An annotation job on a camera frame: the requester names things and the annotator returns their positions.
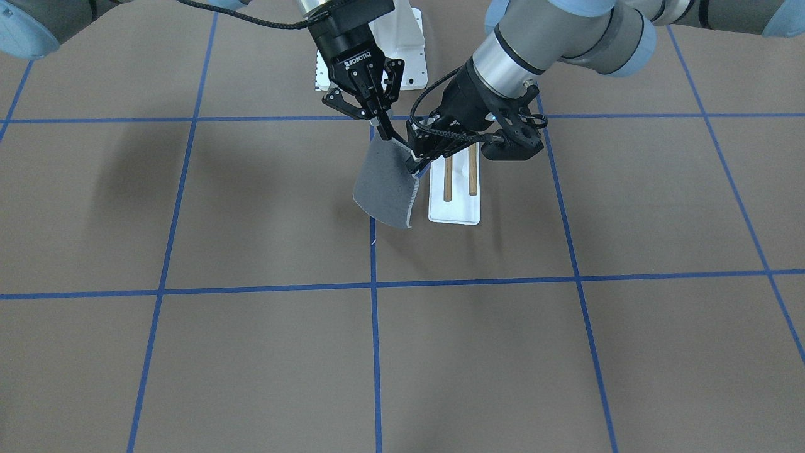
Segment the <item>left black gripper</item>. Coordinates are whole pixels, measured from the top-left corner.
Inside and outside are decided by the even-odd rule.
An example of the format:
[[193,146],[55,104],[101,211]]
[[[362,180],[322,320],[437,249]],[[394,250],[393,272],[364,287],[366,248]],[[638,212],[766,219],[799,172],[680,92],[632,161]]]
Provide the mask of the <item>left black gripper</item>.
[[494,123],[487,118],[492,113],[487,105],[495,94],[480,80],[474,58],[428,86],[425,95],[443,84],[447,86],[441,92],[441,103],[426,116],[425,126],[406,121],[406,143],[411,149],[406,169],[411,174],[423,172],[437,158],[451,157],[472,143],[504,143],[501,130],[487,132]]

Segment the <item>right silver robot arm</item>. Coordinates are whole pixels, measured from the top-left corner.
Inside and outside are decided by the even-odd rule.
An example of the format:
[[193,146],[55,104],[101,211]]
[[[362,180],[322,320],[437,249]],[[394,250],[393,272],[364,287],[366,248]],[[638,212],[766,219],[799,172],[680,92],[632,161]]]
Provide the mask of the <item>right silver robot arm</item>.
[[[2,51],[38,60],[88,28],[119,1],[3,1]],[[383,140],[399,138],[390,109],[399,98],[405,63],[386,57],[371,22],[394,11],[392,1],[302,1],[302,20],[261,20],[241,10],[247,1],[187,1],[187,6],[276,30],[307,30],[325,64],[330,88],[322,102],[354,120],[374,124]]]

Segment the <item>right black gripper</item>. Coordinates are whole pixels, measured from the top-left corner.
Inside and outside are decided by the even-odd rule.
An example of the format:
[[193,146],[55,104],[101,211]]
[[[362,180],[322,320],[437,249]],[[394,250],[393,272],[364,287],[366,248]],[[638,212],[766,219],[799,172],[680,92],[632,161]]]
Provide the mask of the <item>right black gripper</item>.
[[346,101],[344,89],[336,84],[345,83],[342,73],[350,66],[351,59],[377,48],[369,23],[392,11],[393,1],[307,2],[307,19],[319,20],[311,24],[308,31],[331,81],[330,88],[322,97],[322,103],[353,120],[370,120],[384,141],[398,136],[391,123],[390,111],[399,100],[405,70],[404,60],[386,58],[382,67],[380,64],[370,64],[370,87],[365,93],[369,96],[362,101],[358,100],[359,105]]

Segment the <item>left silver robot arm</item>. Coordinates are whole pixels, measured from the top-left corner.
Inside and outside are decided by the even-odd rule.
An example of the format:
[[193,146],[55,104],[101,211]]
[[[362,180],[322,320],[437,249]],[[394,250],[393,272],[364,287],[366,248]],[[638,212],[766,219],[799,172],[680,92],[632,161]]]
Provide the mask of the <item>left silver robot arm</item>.
[[543,150],[547,120],[531,111],[538,78],[557,62],[610,77],[641,70],[656,28],[690,28],[789,38],[803,33],[802,1],[494,1],[485,40],[442,77],[440,105],[406,123],[416,174],[471,144],[489,160],[529,160]]

